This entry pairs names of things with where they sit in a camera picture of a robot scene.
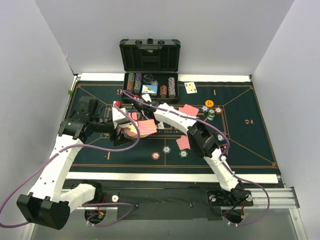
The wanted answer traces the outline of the red card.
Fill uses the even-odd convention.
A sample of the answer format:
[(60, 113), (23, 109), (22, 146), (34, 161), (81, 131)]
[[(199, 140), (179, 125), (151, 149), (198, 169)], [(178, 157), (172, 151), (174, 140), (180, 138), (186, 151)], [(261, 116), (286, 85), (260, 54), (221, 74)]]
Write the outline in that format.
[(177, 143), (180, 151), (191, 149), (190, 144), (189, 144), (189, 139), (186, 135), (182, 135), (180, 138), (178, 138), (176, 140), (176, 143)]
[(130, 114), (130, 117), (134, 122), (137, 122), (139, 120), (139, 114), (137, 112), (132, 112)]
[(185, 104), (183, 107), (179, 107), (178, 109), (180, 112), (186, 114), (186, 115), (189, 115), (189, 116), (192, 116), (192, 117), (196, 117), (198, 112), (199, 112), (199, 109), (196, 108), (196, 107), (193, 107), (189, 104)]

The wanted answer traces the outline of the red playing card deck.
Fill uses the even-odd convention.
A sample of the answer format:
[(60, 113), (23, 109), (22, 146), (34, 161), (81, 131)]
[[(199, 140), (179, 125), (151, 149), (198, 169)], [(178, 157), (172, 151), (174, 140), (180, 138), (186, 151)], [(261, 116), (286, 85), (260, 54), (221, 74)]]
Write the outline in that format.
[[(141, 138), (145, 138), (149, 135), (155, 134), (157, 132), (157, 126), (153, 119), (140, 120), (135, 122), (135, 125), (138, 127), (139, 134)], [(137, 138), (138, 132), (134, 125), (130, 123), (120, 125), (124, 129), (124, 135), (129, 138)]]

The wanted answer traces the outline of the red poker chip stack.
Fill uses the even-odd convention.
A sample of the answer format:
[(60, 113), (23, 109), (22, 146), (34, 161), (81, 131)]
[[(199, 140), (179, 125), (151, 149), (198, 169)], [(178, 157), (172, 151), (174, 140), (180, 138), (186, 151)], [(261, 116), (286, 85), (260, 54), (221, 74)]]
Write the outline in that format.
[(161, 157), (160, 153), (159, 152), (153, 152), (152, 155), (151, 155), (151, 158), (155, 161), (159, 160)]

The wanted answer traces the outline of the blue poker chip stack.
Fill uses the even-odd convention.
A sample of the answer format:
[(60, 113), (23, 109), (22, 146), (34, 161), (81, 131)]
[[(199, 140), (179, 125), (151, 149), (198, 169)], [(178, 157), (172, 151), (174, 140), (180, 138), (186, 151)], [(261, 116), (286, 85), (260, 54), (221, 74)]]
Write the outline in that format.
[(168, 154), (171, 152), (171, 148), (169, 146), (164, 146), (162, 150), (165, 154)]

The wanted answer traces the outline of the blue chips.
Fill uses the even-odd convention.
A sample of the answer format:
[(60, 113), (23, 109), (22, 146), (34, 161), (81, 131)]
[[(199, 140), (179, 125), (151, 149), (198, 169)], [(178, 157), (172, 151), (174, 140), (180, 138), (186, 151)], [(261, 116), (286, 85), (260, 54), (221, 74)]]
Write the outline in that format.
[(223, 141), (224, 140), (224, 138), (223, 138), (223, 136), (221, 135), (221, 134), (218, 134), (217, 135), (217, 139), (218, 139), (218, 141)]
[(208, 110), (209, 110), (209, 108), (208, 108), (206, 105), (203, 105), (203, 106), (201, 107), (201, 111), (202, 111), (203, 113), (207, 113)]

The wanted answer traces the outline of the green poker chip stack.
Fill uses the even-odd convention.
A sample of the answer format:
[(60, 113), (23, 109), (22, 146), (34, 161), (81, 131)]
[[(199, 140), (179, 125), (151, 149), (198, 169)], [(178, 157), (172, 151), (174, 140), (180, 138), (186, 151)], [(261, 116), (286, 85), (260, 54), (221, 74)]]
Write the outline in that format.
[(186, 150), (181, 150), (179, 152), (179, 157), (180, 158), (186, 158), (188, 156), (188, 152)]

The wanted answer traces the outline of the orange big blind button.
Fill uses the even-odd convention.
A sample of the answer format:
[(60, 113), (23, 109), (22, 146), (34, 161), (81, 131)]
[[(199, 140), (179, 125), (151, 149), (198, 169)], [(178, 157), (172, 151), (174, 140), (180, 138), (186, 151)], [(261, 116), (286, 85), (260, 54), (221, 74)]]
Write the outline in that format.
[(212, 100), (208, 99), (208, 100), (205, 101), (205, 105), (208, 108), (212, 108), (214, 106), (214, 102)]

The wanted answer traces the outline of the red triangular dealer button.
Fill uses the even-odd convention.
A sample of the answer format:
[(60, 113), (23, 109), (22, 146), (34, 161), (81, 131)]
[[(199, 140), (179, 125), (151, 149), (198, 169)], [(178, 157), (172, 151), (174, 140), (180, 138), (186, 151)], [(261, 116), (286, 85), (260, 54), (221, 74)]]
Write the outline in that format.
[(228, 154), (228, 145), (227, 144), (221, 145), (220, 146), (220, 150), (221, 150), (222, 153), (227, 155)]

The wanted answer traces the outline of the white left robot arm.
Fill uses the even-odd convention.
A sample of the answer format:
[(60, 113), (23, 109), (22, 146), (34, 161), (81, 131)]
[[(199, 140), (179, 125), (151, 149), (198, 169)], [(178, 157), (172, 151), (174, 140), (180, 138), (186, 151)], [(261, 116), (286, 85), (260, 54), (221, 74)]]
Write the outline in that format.
[(16, 204), (29, 223), (60, 230), (75, 209), (86, 203), (97, 206), (103, 200), (102, 186), (97, 182), (84, 180), (66, 193), (62, 188), (77, 154), (88, 147), (88, 137), (107, 133), (118, 144), (121, 137), (117, 127), (130, 118), (118, 101), (113, 103), (110, 119), (99, 116), (98, 98), (84, 96), (79, 103), (80, 107), (60, 124), (49, 163), (28, 194), (17, 199)]

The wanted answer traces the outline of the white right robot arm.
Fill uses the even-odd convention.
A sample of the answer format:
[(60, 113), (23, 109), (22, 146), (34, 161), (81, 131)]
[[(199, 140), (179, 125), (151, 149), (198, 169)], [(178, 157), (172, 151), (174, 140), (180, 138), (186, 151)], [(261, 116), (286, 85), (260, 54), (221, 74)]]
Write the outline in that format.
[(222, 151), (219, 145), (217, 128), (165, 102), (147, 102), (142, 98), (134, 98), (132, 104), (147, 119), (170, 125), (187, 136), (191, 151), (206, 161), (218, 179), (226, 203), (234, 205), (247, 198), (242, 181), (230, 169), (225, 157), (226, 151)]

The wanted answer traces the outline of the blue card box in case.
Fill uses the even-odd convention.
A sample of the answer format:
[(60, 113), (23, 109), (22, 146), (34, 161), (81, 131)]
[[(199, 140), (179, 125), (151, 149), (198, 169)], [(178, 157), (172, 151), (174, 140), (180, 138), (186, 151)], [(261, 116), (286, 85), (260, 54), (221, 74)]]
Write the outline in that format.
[(158, 85), (152, 85), (152, 84), (143, 84), (141, 88), (142, 94), (149, 94), (151, 96), (157, 96), (158, 95)]

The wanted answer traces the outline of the orange chips in case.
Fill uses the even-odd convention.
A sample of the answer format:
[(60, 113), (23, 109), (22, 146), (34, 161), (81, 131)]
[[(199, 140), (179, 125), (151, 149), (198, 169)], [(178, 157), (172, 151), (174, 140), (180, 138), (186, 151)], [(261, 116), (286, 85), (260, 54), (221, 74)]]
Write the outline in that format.
[(160, 97), (161, 98), (166, 98), (167, 97), (167, 91), (168, 91), (168, 87), (166, 85), (161, 85), (160, 86)]

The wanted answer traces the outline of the purple green chips in case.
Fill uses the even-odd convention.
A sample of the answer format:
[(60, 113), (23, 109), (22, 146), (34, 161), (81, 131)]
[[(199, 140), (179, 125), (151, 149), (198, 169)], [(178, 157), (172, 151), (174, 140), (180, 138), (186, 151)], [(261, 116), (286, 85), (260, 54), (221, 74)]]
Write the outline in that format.
[(141, 91), (141, 86), (142, 86), (142, 74), (140, 72), (137, 72), (135, 74), (133, 92), (135, 94), (138, 94)]

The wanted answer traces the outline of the black round button in case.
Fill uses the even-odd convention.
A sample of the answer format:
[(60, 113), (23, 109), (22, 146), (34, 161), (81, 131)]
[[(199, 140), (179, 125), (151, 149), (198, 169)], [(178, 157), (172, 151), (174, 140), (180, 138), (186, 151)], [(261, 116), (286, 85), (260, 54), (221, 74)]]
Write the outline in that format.
[(143, 82), (146, 83), (146, 84), (150, 84), (153, 80), (154, 80), (154, 77), (152, 74), (144, 74), (143, 75), (143, 78), (142, 78)]

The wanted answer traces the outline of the green red chips in case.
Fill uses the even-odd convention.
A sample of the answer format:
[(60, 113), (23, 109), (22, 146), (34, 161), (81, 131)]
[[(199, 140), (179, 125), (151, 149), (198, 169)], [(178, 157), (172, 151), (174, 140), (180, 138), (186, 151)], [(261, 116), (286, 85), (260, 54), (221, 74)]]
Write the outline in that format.
[(135, 85), (135, 73), (131, 72), (128, 74), (126, 90), (132, 93), (134, 91), (134, 85)]

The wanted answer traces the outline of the lilac chips in case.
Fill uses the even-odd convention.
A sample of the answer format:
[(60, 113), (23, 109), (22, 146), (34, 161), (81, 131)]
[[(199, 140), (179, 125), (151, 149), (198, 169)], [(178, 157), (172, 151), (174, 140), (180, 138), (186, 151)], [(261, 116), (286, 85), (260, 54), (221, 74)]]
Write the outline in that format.
[(170, 98), (176, 97), (175, 78), (174, 77), (168, 78), (168, 95)]

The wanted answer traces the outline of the black poker chip case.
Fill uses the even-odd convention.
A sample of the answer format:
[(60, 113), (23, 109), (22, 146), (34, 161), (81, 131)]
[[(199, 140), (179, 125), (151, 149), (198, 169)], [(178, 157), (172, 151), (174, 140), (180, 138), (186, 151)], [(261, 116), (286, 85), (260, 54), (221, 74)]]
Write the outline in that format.
[[(152, 99), (159, 99), (166, 103), (177, 103), (179, 101), (178, 69), (181, 42), (177, 39), (122, 39), (119, 49), (124, 67), (124, 83), (122, 89), (127, 91), (129, 73), (141, 73), (141, 89), (139, 93), (130, 92), (134, 95), (142, 95), (142, 85), (158, 85), (156, 96), (150, 95)], [(145, 74), (153, 75), (153, 81), (149, 84), (143, 82)], [(168, 93), (168, 78), (175, 80), (175, 98), (170, 98)], [(166, 98), (160, 97), (160, 87), (167, 86)]]

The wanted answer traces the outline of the green poker table mat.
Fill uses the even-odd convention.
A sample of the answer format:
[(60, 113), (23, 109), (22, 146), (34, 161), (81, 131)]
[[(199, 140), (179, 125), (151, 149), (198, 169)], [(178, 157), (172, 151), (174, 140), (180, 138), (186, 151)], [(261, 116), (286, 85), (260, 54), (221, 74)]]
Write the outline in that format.
[[(179, 83), (176, 109), (185, 104), (201, 109), (206, 100), (221, 108), (211, 124), (227, 137), (229, 152), (226, 157), (230, 168), (240, 174), (280, 174), (266, 125), (251, 82), (197, 82), (197, 93), (187, 94), (184, 83)], [(202, 158), (188, 151), (186, 158), (179, 156), (176, 140), (182, 132), (165, 125), (157, 133), (142, 138), (127, 151), (105, 152), (114, 145), (104, 133), (94, 133), (76, 156), (72, 172), (97, 173), (150, 173), (150, 174), (209, 174), (211, 168)], [(169, 146), (166, 154), (163, 147)], [(159, 160), (152, 153), (160, 153)]]

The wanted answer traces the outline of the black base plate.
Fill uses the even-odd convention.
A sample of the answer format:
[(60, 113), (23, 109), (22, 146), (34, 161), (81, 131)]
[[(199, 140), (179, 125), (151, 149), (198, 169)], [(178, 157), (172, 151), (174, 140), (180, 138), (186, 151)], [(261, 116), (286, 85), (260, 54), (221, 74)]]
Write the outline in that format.
[(249, 190), (235, 196), (217, 183), (186, 182), (102, 182), (102, 199), (107, 203), (117, 195), (121, 203), (134, 206), (126, 220), (220, 220), (222, 208), (240, 216), (242, 207), (253, 206)]

